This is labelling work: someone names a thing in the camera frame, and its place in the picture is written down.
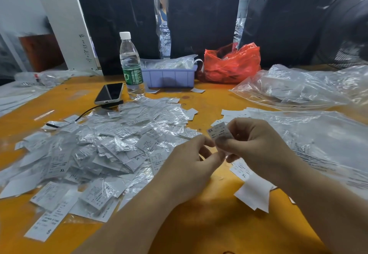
person's right hand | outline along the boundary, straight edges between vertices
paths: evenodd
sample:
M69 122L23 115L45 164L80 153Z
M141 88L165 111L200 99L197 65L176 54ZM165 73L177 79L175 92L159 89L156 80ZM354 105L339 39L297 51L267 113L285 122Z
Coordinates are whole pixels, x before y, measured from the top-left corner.
M280 186L303 163L268 122L260 119L236 118L228 128L235 139L217 139L219 149L232 153L229 163L243 158L259 176Z

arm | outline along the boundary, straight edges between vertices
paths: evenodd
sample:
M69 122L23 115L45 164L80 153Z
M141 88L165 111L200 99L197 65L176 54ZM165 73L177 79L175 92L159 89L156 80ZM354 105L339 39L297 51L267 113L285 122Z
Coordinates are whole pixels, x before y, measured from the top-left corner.
M203 135L177 146L157 175L74 254L145 254L166 217L206 186L223 159Z
M236 140L216 141L220 149L232 153L228 162L242 157L255 173L284 190L333 253L367 252L365 200L312 169L267 122L238 118L228 128Z

hand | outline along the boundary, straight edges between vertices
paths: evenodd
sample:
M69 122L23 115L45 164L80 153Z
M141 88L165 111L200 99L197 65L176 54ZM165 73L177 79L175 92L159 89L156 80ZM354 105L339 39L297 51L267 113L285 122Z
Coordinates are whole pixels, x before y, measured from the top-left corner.
M152 180L160 186L161 191L168 191L174 205L199 194L206 187L212 173L223 163L225 154L212 154L205 145L214 147L214 142L203 135L178 145Z
M217 139L216 145L232 153L229 163L243 158L259 176L282 186L283 179L303 163L268 122L260 119L236 118L228 124L235 139Z

forearm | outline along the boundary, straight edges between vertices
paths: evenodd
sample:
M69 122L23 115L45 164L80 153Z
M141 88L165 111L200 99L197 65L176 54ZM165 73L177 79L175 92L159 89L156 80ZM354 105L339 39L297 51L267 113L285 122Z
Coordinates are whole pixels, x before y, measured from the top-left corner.
M368 204L338 182L301 161L280 187L296 202L334 254L366 253Z
M130 200L74 254L145 254L175 204L154 180Z

wooden table surface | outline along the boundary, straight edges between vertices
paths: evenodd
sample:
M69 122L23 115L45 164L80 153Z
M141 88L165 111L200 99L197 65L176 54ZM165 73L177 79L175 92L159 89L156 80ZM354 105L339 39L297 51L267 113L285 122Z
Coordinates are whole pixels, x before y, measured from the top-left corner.
M14 151L16 142L39 129L44 122L81 114L93 107L104 84L121 81L119 77L72 78L1 117L0 169L25 153L24 149ZM210 124L222 117L221 109L260 108L228 91L233 86L196 82L196 88L206 90L203 94L187 89L180 93L160 91L148 97L180 98L183 108L198 110L188 127L206 133ZM123 99L128 100L126 88ZM150 253L328 253L299 208L292 205L280 189L270 193L269 214L253 211L238 200L234 193L242 186L242 181L229 171L229 166L222 164L201 195L173 210L159 230ZM92 221L70 223L71 215L67 215L46 242L24 238L37 219L35 207L29 203L35 192L0 200L0 253L70 253L101 227L102 224Z

